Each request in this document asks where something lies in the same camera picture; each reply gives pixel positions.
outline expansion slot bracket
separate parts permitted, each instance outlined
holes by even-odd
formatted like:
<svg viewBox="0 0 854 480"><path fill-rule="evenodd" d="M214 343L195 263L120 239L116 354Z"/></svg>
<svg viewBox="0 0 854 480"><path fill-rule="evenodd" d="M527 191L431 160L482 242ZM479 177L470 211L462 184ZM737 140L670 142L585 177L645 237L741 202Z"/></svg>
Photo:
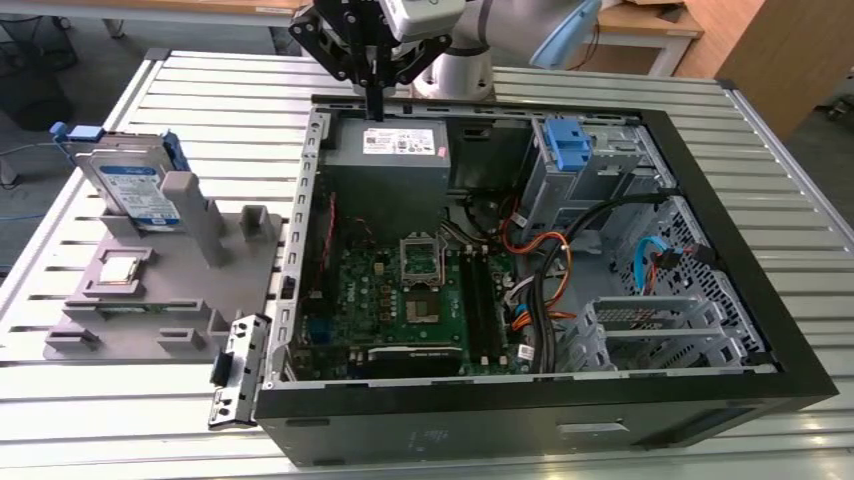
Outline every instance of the expansion slot bracket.
<svg viewBox="0 0 854 480"><path fill-rule="evenodd" d="M216 385L208 429L251 428L255 394L262 376L264 346L271 320L255 314L231 324L226 351L214 362L211 383Z"/></svg>

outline blue cable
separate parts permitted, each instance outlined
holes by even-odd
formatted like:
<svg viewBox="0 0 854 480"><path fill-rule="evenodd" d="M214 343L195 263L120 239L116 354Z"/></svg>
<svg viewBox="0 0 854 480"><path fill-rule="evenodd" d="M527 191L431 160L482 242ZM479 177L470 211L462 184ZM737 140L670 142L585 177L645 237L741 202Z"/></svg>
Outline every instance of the blue cable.
<svg viewBox="0 0 854 480"><path fill-rule="evenodd" d="M75 163L75 159L71 156L71 152L66 149L66 146L59 142L56 138L54 138L54 145L56 145L56 148L59 148L59 151L63 152L63 155L66 155L66 160L68 160L68 163L71 164L71 168L78 168L78 164Z"/></svg>
<svg viewBox="0 0 854 480"><path fill-rule="evenodd" d="M15 220L30 220L31 218L42 217L44 217L44 213L40 215L21 215L20 217L0 217L0 222L13 222Z"/></svg>
<svg viewBox="0 0 854 480"><path fill-rule="evenodd" d="M646 275L643 274L643 255L646 254L647 245L653 245L661 252L667 250L670 247L667 246L667 242L658 235L643 237L638 242L638 247L635 248L635 258L633 265L633 272L635 276L635 285L638 286L638 291L643 291L643 287L646 286Z"/></svg>

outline power supply label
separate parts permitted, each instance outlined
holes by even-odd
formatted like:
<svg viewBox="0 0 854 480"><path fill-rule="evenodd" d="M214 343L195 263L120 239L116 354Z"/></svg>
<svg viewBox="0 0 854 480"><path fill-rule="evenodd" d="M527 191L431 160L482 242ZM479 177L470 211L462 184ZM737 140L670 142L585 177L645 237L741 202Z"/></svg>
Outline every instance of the power supply label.
<svg viewBox="0 0 854 480"><path fill-rule="evenodd" d="M435 155L430 129L368 128L363 152L370 155Z"/></svg>
<svg viewBox="0 0 854 480"><path fill-rule="evenodd" d="M151 167L99 167L106 186L128 216L140 224L158 227L176 225L180 219L172 202L160 192L160 175Z"/></svg>

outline blue hard drive label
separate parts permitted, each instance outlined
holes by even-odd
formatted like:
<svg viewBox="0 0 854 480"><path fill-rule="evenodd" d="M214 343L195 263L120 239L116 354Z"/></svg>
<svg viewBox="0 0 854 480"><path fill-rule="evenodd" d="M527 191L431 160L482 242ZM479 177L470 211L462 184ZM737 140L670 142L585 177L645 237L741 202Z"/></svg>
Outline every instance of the blue hard drive label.
<svg viewBox="0 0 854 480"><path fill-rule="evenodd" d="M104 184L128 216L152 230L178 225L180 216L160 192L162 177L151 167L103 165Z"/></svg>

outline green motherboard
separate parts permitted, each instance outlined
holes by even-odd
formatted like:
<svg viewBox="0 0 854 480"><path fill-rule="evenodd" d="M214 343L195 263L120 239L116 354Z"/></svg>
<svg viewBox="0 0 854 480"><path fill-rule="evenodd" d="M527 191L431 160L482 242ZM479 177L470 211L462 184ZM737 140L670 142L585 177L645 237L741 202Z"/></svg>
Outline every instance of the green motherboard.
<svg viewBox="0 0 854 480"><path fill-rule="evenodd" d="M354 365L362 364L370 349L390 346L462 350L457 375L514 373L499 305L513 258L506 253L482 258L489 268L489 278L482 283L489 282L487 301L494 303L497 313L494 318L481 320L487 322L501 349L493 361L470 351L473 330L466 312L471 309L466 302L473 300L466 298L461 267L471 256L459 250L446 249L436 256L426 249L408 248L402 270L399 248L351 249L342 253L334 313L312 315L303 322L306 345L296 352L296 364L303 367L300 377L359 378ZM404 272L436 273L440 285L407 287Z"/></svg>

